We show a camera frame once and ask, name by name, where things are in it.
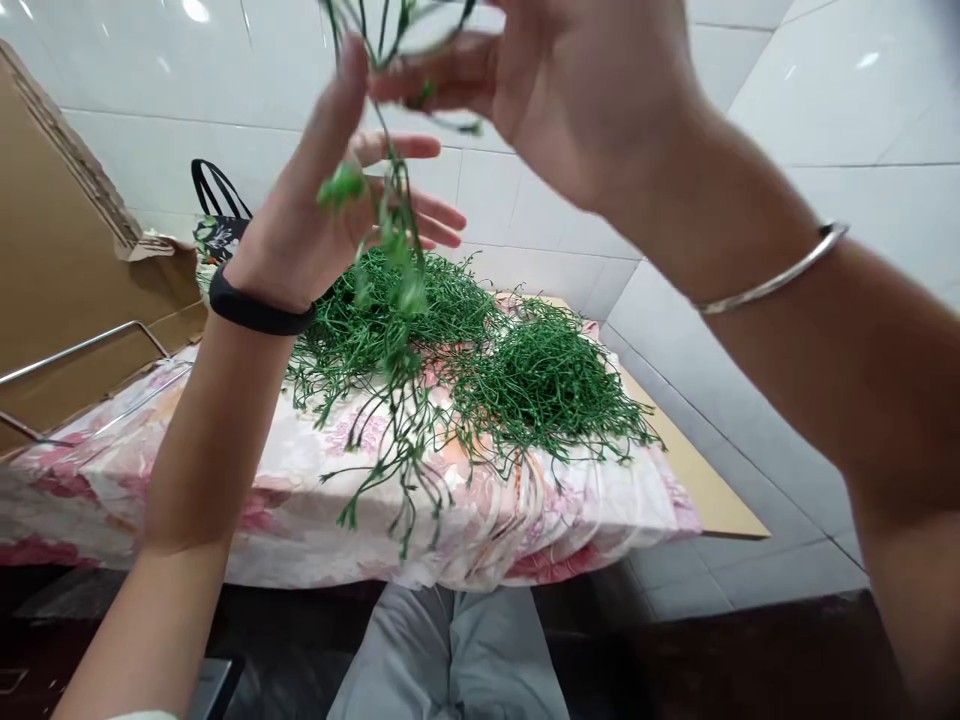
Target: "gray pants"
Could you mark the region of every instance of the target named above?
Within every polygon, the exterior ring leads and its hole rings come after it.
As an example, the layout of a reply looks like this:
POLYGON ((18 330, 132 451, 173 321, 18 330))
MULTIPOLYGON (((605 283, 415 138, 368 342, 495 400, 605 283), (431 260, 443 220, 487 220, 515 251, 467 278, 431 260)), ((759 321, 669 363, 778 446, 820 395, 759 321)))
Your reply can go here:
POLYGON ((569 718, 533 596, 388 585, 329 718, 569 718))

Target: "floor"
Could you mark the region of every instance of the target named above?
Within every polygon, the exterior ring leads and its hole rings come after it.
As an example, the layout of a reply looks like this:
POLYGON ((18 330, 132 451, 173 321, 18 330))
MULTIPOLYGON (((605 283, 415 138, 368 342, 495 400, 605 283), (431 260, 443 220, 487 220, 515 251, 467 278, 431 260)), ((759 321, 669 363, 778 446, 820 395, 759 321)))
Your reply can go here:
MULTIPOLYGON (((653 625, 618 577, 537 588, 574 718, 903 717, 904 695, 868 592, 653 625)), ((122 581, 100 570, 0 568, 0 716, 49 717, 122 581)), ((288 592, 224 588, 208 656, 241 658, 224 717, 323 717, 381 585, 288 592)))

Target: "pink floral fabric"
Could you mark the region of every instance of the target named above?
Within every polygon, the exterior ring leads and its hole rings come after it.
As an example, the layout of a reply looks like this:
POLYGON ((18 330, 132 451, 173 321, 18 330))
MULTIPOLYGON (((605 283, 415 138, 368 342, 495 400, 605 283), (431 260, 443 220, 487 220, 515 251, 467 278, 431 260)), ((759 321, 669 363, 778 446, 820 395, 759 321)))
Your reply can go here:
MULTIPOLYGON (((585 328, 585 334, 591 330, 585 328)), ((160 363, 57 433, 79 441, 76 448, 38 445, 0 467, 0 565, 129 566, 153 462, 187 376, 91 436, 195 355, 196 348, 187 348, 176 360, 160 363)), ((435 402, 448 397, 443 388, 432 393, 435 402)), ((290 396, 278 398, 234 539, 228 582, 311 588, 381 579, 410 588, 439 584, 483 591, 558 582, 616 562, 631 548, 701 532, 689 496, 658 449, 634 451, 625 466, 562 465, 531 452, 508 479, 481 466, 468 484, 470 464, 454 443, 425 462, 455 505, 435 520, 424 493, 413 493, 419 519, 401 562, 398 539, 389 532, 401 507, 398 483, 361 497, 358 527, 351 531, 336 521, 366 471, 320 482, 325 473, 373 463, 388 431, 386 415, 371 418, 359 447, 348 448, 363 394, 341 403, 320 431, 314 429, 316 417, 294 410, 290 396)))

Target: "black bag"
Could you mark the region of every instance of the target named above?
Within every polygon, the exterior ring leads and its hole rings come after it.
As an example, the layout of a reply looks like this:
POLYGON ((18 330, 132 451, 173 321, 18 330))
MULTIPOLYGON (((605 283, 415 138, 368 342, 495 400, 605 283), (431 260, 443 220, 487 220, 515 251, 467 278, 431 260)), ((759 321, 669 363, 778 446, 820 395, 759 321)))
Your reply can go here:
POLYGON ((197 241, 197 246, 204 261, 211 265, 222 265, 236 252, 237 243, 243 237, 247 225, 253 219, 253 213, 250 212, 243 200, 240 199, 240 193, 233 186, 233 183, 227 179, 227 176, 207 160, 194 160, 190 163, 190 172, 193 175, 193 187, 197 191, 197 199, 200 201, 200 207, 206 217, 197 225, 193 231, 193 237, 197 241), (210 170, 213 181, 217 184, 223 197, 226 198, 227 205, 233 216, 224 215, 217 202, 216 195, 210 188, 207 178, 203 174, 204 167, 210 170), (214 212, 210 212, 210 205, 207 204, 207 198, 213 205, 214 212), (246 217, 240 212, 240 208, 246 213, 246 217))

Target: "wrist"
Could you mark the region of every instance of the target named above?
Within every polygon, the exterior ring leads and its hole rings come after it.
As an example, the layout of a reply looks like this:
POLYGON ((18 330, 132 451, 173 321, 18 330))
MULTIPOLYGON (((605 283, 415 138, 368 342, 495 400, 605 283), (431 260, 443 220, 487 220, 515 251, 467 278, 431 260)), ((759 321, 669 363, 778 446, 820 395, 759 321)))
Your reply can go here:
POLYGON ((271 247, 256 221, 244 234, 236 254, 223 270, 231 287, 275 310, 299 315, 316 300, 316 270, 305 267, 283 247, 271 247))
POLYGON ((821 240, 816 215, 786 178, 712 109, 678 123, 639 187, 647 188, 640 199, 620 189, 607 219, 698 303, 766 282, 821 240))

